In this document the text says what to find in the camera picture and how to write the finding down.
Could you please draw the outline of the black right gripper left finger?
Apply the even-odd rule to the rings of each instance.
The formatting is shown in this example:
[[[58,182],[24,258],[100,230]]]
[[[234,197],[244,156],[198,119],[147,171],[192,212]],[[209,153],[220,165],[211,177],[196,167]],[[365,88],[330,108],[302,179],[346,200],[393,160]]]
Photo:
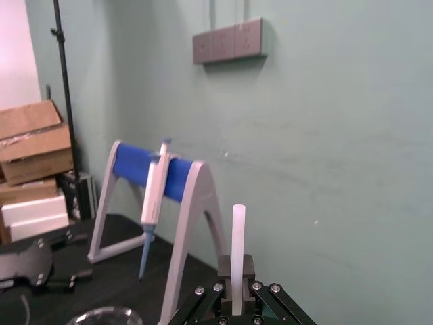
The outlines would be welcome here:
[[[219,257],[218,280],[211,287],[195,287],[171,318],[171,324],[230,324],[231,312],[223,313],[223,299],[227,298],[231,280],[230,262],[229,255]]]

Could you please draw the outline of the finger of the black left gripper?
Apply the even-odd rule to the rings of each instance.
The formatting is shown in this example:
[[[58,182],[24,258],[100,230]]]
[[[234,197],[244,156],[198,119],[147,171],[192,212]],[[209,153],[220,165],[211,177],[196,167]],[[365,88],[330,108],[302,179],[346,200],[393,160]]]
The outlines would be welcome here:
[[[48,238],[48,239],[39,239],[39,249],[50,249],[51,251],[57,251],[67,246],[77,246],[86,244],[88,241],[88,235],[86,233],[83,234],[73,234],[70,231],[67,231],[65,234]]]
[[[33,288],[35,294],[43,293],[73,293],[77,284],[88,282],[93,278],[93,270],[85,269],[67,276],[50,274],[46,280],[37,280]]]

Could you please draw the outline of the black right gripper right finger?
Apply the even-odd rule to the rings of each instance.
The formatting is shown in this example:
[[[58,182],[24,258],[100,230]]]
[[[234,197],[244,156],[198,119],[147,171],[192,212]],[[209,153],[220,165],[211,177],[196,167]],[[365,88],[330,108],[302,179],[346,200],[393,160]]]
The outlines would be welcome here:
[[[242,317],[247,324],[315,324],[281,284],[265,285],[256,279],[251,255],[244,256],[242,296]]]

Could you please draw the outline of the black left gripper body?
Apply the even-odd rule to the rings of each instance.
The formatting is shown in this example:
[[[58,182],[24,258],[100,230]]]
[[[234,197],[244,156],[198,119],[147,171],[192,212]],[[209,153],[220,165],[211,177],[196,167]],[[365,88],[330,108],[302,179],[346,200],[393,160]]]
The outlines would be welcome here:
[[[14,253],[1,253],[1,288],[11,288],[19,280],[32,288],[43,286],[53,268],[51,246],[43,239]]]

